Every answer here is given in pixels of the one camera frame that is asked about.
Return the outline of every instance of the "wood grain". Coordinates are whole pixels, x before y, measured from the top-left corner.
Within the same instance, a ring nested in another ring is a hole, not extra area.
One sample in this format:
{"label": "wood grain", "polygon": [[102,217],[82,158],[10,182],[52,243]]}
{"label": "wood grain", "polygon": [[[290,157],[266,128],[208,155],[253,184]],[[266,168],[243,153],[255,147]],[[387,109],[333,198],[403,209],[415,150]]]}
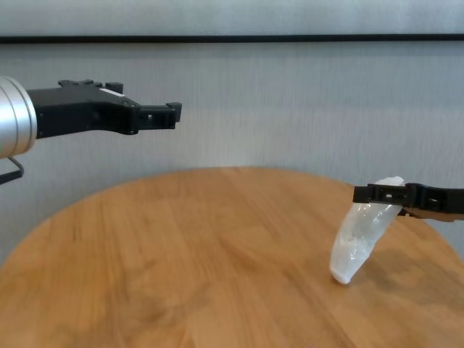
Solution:
{"label": "wood grain", "polygon": [[0,272],[0,347],[464,347],[464,267],[399,218],[348,286],[328,271],[352,188],[211,169],[51,217]]}

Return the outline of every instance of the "wooden tabletop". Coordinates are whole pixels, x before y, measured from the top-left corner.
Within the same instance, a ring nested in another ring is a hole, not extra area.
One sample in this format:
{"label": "wooden tabletop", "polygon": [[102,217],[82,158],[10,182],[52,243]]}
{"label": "wooden tabletop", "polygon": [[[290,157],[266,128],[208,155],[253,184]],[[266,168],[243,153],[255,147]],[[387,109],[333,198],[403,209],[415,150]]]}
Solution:
{"label": "wooden tabletop", "polygon": [[350,285],[331,278],[351,198],[244,168],[91,196],[5,263],[0,347],[464,347],[463,262],[423,221],[398,218]]}

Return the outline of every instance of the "white wall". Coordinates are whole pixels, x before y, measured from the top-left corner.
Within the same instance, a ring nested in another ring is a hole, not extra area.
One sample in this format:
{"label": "white wall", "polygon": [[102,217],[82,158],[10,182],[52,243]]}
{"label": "white wall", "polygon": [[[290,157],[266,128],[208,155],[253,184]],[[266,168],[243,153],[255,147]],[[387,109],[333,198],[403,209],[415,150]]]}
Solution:
{"label": "white wall", "polygon": [[1,0],[0,33],[462,33],[463,14],[462,0]]}
{"label": "white wall", "polygon": [[[0,46],[0,73],[26,88],[116,80],[138,102],[184,104],[176,130],[38,141],[26,176],[0,186],[0,257],[77,199],[181,168],[464,186],[463,56],[451,42]],[[435,226],[464,257],[463,225]]]}

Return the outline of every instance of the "crumpled plastic bag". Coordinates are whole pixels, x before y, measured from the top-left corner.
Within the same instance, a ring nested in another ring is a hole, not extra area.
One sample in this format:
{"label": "crumpled plastic bag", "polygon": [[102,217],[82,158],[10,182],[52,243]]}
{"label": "crumpled plastic bag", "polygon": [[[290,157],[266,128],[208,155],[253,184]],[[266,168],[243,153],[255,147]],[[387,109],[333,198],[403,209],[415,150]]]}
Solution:
{"label": "crumpled plastic bag", "polygon": [[[376,183],[405,185],[405,181],[399,176],[385,178]],[[351,281],[401,209],[401,206],[379,203],[352,205],[332,247],[330,270],[339,283],[348,284]]]}

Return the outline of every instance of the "silver cylindrical motor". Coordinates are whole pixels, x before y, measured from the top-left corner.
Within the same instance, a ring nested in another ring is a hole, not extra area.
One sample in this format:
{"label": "silver cylindrical motor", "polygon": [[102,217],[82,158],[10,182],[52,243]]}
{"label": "silver cylindrical motor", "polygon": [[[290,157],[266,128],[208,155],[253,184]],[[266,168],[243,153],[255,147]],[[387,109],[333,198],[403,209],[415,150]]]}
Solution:
{"label": "silver cylindrical motor", "polygon": [[36,111],[26,90],[0,76],[0,159],[22,154],[36,141]]}

